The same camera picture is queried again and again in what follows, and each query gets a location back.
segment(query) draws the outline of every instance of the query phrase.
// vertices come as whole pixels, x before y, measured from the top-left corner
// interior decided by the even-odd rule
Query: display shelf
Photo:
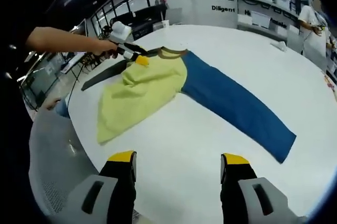
[[[276,4],[276,3],[271,3],[271,2],[269,2],[269,1],[267,1],[267,0],[252,0],[252,1],[256,1],[256,2],[261,2],[261,3],[264,3],[264,4],[268,4],[268,5],[272,6],[272,7],[278,8],[278,9],[280,9],[280,10],[282,10],[282,11],[284,11],[284,12],[286,12],[286,13],[288,13],[288,14],[290,14],[290,15],[296,17],[296,18],[299,17],[296,13],[292,12],[290,9],[282,8],[282,7],[280,7],[280,6],[279,6],[278,4]]]
[[[268,38],[272,38],[273,40],[276,40],[276,41],[286,41],[287,39],[286,37],[276,33],[275,31],[272,31],[272,30],[269,30],[269,29],[266,29],[266,28],[263,28],[257,25],[249,25],[249,24],[238,22],[237,29],[261,34]]]

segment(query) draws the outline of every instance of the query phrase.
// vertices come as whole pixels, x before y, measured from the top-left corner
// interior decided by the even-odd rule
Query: clothing
[[[330,32],[326,20],[324,17],[316,12],[311,6],[305,5],[299,15],[299,20],[306,22],[309,25],[317,26],[324,25],[325,29],[322,31],[321,36],[318,36],[313,31],[310,31],[301,26],[301,32],[303,33],[304,41],[304,53],[308,53],[310,50],[325,58],[326,44],[329,43]]]
[[[191,51],[157,50],[148,66],[133,64],[107,86],[98,109],[97,140],[108,141],[185,93],[283,162],[296,138],[258,98]]]

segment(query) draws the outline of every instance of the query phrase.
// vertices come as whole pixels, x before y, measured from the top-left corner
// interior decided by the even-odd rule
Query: chair backrest
[[[45,215],[59,213],[68,194],[84,179],[98,174],[87,157],[70,119],[40,109],[29,142],[29,179]]]
[[[181,24],[183,18],[183,9],[182,8],[174,8],[166,10],[166,18],[165,20],[170,21],[170,25]]]

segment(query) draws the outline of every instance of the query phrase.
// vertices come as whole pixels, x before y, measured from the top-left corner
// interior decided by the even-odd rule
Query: table surface
[[[245,31],[210,26],[170,26],[135,43],[153,49],[188,48],[236,80],[265,103],[296,135],[283,164],[254,140],[184,94],[104,145],[96,140],[98,101],[107,79],[69,104],[76,133],[92,163],[101,170],[116,152],[137,151],[135,209],[155,223],[222,223],[220,155],[238,154],[258,177],[280,189],[298,216],[309,215],[335,174],[337,103],[323,73],[309,60],[271,39]],[[106,60],[92,78],[122,60]]]

